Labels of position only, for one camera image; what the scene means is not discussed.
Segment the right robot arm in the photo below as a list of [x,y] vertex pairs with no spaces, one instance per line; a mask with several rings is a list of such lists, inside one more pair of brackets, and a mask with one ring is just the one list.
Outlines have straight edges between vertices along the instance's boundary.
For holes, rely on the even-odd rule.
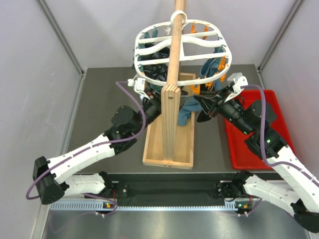
[[260,99],[244,109],[234,99],[227,99],[231,91],[224,88],[216,94],[195,95],[203,111],[198,121],[223,116],[243,134],[247,148],[270,168],[274,169],[290,186],[283,189],[248,171],[237,173],[232,189],[237,197],[255,196],[284,210],[304,229],[319,231],[319,181],[298,160],[284,138],[271,124],[276,119],[272,107],[266,102],[263,89],[248,85],[246,89],[259,91]]

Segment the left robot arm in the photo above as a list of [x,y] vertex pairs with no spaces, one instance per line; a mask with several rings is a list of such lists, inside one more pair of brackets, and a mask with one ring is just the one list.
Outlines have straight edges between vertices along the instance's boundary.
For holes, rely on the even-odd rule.
[[87,144],[50,159],[44,156],[34,162],[33,187],[43,205],[57,202],[69,195],[93,194],[109,197],[113,184],[106,172],[80,175],[84,168],[131,148],[138,136],[161,115],[160,93],[151,89],[135,111],[119,107],[112,117],[112,126]]

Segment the white round clip hanger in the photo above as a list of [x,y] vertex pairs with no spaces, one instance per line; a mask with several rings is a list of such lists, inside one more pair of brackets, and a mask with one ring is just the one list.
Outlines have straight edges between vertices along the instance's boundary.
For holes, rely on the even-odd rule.
[[[187,18],[186,13],[182,10],[175,11],[171,15],[170,21],[150,25],[136,36],[134,48],[134,69],[136,70],[137,75],[140,77],[144,76],[142,69],[145,66],[166,64],[171,61],[170,57],[154,60],[143,60],[142,57],[158,53],[166,47],[172,48],[173,41],[175,40],[175,37],[173,37],[173,24],[175,18],[179,15],[182,16],[182,24],[179,41],[178,63],[208,59],[225,59],[225,67],[211,77],[200,78],[198,80],[188,80],[185,83],[178,82],[177,85],[199,85],[218,80],[228,72],[232,64],[232,53],[224,36],[220,29],[214,24],[204,20],[189,19]],[[185,55],[185,44],[196,45],[203,48],[220,48],[222,51],[219,53]]]

